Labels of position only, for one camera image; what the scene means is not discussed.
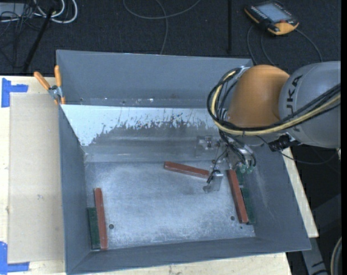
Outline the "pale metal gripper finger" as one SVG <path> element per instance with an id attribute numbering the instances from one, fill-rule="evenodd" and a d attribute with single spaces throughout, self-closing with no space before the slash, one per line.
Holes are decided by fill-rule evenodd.
<path id="1" fill-rule="evenodd" d="M 195 156 L 200 157 L 212 153 L 217 149 L 217 141 L 212 135 L 197 136 Z"/>
<path id="2" fill-rule="evenodd" d="M 206 185 L 202 188 L 205 193 L 212 193 L 219 191 L 223 174 L 219 170 L 213 170 L 206 181 Z"/>

